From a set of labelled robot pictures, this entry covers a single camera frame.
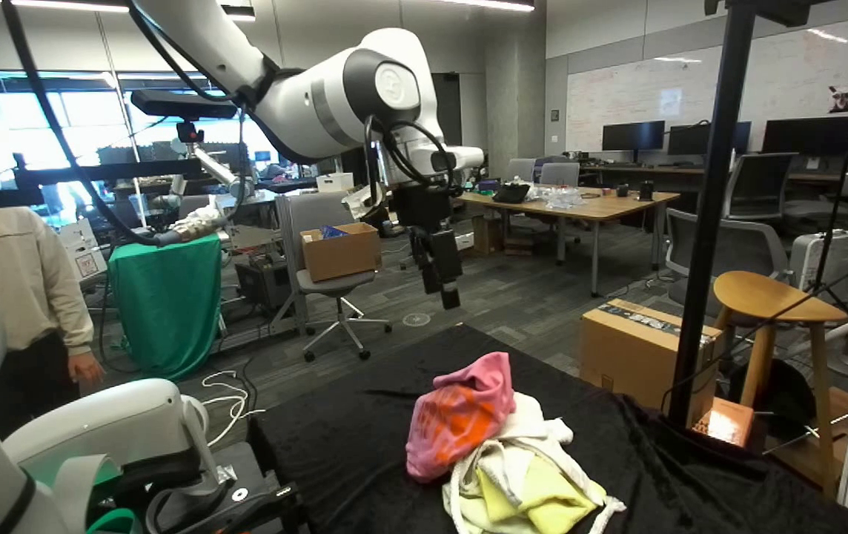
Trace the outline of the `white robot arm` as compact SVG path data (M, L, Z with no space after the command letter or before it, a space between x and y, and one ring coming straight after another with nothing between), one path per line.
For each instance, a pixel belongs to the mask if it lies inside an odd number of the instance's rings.
M381 133L397 142L397 163L414 179L451 179L485 163L479 145L442 140L431 63L409 31L374 31L289 74L216 0L129 7L295 160L339 158ZM202 484L221 481L196 397L170 381L132 381L83 395L0 435L0 534L87 534L102 471L170 461L185 461Z

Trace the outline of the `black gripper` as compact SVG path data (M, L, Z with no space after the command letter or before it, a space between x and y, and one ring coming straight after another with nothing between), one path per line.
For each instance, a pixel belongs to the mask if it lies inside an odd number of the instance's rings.
M454 228L454 209L446 188L397 188L394 212L409 232L414 262L427 293L439 293L446 308L461 305L457 280L462 274Z

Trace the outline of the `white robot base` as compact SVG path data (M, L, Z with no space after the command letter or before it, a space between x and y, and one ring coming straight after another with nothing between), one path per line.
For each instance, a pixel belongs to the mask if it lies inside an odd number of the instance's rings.
M56 407L7 435L3 452L56 514L34 534L99 534L110 522L107 499L135 534L216 534L248 499L215 461L207 407L172 381L135 381Z

